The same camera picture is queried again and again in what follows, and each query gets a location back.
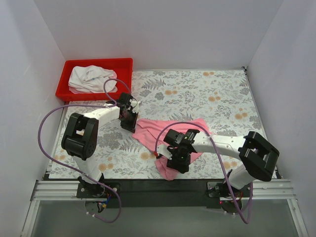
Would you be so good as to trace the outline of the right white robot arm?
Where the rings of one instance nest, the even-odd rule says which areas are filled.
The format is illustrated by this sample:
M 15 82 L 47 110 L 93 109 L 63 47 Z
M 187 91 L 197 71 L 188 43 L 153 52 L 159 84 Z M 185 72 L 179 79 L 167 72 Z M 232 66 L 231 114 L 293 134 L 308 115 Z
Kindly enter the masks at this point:
M 182 174 L 189 171 L 192 153 L 239 159 L 241 166 L 229 171 L 224 181 L 212 188 L 219 197 L 235 196 L 254 180 L 271 181 L 279 157 L 277 148 L 254 131 L 245 136 L 229 137 L 211 136 L 197 129 L 189 129 L 185 134 L 170 129 L 163 141 L 157 147 L 158 155 L 167 158 L 168 168 Z

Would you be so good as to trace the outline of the pink t shirt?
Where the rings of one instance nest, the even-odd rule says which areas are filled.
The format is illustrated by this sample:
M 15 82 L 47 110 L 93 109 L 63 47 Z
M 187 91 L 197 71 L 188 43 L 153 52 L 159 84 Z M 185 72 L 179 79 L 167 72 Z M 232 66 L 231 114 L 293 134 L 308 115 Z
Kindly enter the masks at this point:
M 170 124 L 174 124 L 170 128 L 176 130 L 180 133 L 186 133 L 188 129 L 198 129 L 194 125 L 184 124 L 183 122 L 178 122 L 175 120 L 150 120 L 141 118 L 136 122 L 135 133 L 132 134 L 132 137 L 138 140 L 143 146 L 145 146 L 152 153 L 155 153 L 155 144 L 158 138 L 158 135 L 161 131 Z M 161 157 L 156 159 L 155 166 L 160 173 L 160 175 L 168 181 L 174 180 L 179 172 L 175 169 L 167 167 L 167 158 Z

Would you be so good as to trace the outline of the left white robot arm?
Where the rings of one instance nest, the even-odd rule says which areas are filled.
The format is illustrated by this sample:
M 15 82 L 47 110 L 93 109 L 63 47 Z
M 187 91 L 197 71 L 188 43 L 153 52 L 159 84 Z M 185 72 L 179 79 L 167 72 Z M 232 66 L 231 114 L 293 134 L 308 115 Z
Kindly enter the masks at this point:
M 88 191 L 93 197 L 101 197 L 105 191 L 105 185 L 100 182 L 102 172 L 92 157 L 97 147 L 99 128 L 118 119 L 122 129 L 134 133 L 138 111 L 138 101 L 123 92 L 116 101 L 109 101 L 92 112 L 70 115 L 61 146 L 83 172 L 79 180 L 89 183 Z

